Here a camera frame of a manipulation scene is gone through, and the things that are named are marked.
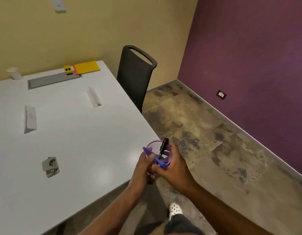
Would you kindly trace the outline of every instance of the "purple wall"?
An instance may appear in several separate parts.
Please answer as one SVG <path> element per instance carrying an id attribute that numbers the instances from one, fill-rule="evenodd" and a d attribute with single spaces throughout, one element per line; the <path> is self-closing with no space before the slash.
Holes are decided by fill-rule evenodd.
<path id="1" fill-rule="evenodd" d="M 302 174 L 302 0 L 199 0 L 178 79 Z"/>

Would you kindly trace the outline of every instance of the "power socket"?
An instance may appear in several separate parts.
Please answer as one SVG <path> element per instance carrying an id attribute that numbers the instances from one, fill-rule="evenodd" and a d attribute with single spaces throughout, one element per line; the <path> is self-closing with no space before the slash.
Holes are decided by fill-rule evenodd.
<path id="1" fill-rule="evenodd" d="M 219 90 L 216 94 L 219 98 L 221 98 L 222 100 L 225 99 L 225 97 L 227 96 L 224 92 L 222 92 L 221 90 Z"/>

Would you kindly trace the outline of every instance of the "pen holder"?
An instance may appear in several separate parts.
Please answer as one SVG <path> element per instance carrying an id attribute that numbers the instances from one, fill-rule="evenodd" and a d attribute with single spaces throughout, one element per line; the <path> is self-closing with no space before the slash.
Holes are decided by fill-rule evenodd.
<path id="1" fill-rule="evenodd" d="M 146 146 L 146 148 L 148 148 L 148 149 L 152 148 L 152 152 L 155 155 L 159 155 L 162 142 L 163 142 L 162 140 L 152 141 L 151 143 L 148 144 L 148 146 Z M 166 165 L 169 166 L 169 164 L 172 161 L 172 149 L 168 144 L 167 144 L 163 154 L 168 156 L 168 161 L 167 161 Z"/>

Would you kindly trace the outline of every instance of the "foot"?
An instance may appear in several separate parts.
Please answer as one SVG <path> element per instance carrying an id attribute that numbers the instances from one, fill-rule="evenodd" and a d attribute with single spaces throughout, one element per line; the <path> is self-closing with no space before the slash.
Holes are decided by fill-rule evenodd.
<path id="1" fill-rule="evenodd" d="M 169 220 L 171 220 L 172 216 L 175 214 L 183 214 L 183 211 L 178 204 L 171 203 L 169 205 Z"/>

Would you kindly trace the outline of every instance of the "chair handle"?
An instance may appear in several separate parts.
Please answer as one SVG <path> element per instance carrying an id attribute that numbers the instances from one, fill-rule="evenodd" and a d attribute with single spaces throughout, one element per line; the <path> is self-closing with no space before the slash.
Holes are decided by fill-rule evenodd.
<path id="1" fill-rule="evenodd" d="M 133 49 L 133 50 L 137 51 L 138 53 L 144 55 L 152 63 L 153 68 L 155 68 L 158 65 L 157 61 L 155 61 L 154 58 L 152 58 L 149 54 L 147 54 L 145 51 L 137 48 L 136 46 L 126 45 L 125 47 L 127 47 L 129 49 Z"/>

